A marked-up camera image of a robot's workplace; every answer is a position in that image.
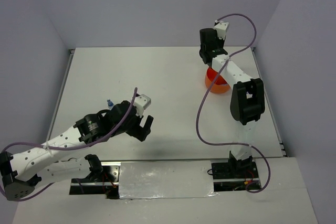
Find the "small blue-capped bottle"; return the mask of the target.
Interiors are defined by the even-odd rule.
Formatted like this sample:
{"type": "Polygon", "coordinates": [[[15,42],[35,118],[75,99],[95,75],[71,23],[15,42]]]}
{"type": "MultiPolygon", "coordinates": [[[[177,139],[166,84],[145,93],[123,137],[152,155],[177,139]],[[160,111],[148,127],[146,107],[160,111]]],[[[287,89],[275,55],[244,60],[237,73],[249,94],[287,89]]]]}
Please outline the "small blue-capped bottle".
{"type": "Polygon", "coordinates": [[[111,110],[114,107],[114,103],[110,99],[107,100],[107,105],[109,110],[111,110]]]}

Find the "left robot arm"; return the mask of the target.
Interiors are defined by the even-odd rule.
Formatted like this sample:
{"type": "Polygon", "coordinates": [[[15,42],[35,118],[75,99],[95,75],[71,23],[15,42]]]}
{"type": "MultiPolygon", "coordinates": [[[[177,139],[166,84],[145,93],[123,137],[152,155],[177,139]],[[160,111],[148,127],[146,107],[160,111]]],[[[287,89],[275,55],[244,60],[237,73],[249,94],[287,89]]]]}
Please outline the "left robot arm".
{"type": "Polygon", "coordinates": [[[151,132],[154,120],[148,116],[144,126],[140,123],[150,98],[140,95],[132,101],[122,101],[111,109],[88,114],[68,130],[42,144],[22,142],[30,149],[12,154],[1,151],[1,194],[9,201],[26,201],[36,197],[37,187],[46,190],[53,183],[68,178],[87,178],[98,181],[103,174],[100,159],[95,154],[82,158],[63,158],[80,149],[89,148],[110,138],[126,133],[143,142],[151,132]]]}

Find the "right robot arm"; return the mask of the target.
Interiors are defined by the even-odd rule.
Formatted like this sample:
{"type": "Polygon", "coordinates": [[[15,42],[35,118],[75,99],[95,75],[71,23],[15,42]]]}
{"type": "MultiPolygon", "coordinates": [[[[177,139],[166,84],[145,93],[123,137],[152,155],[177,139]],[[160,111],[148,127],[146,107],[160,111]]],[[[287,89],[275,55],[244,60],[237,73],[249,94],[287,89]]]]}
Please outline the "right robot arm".
{"type": "Polygon", "coordinates": [[[231,61],[224,49],[226,28],[218,24],[199,31],[200,57],[203,62],[222,77],[232,90],[230,113],[238,123],[237,136],[229,149],[228,168],[233,177],[242,176],[253,163],[253,134],[265,111],[264,84],[259,78],[252,78],[231,61]]]}

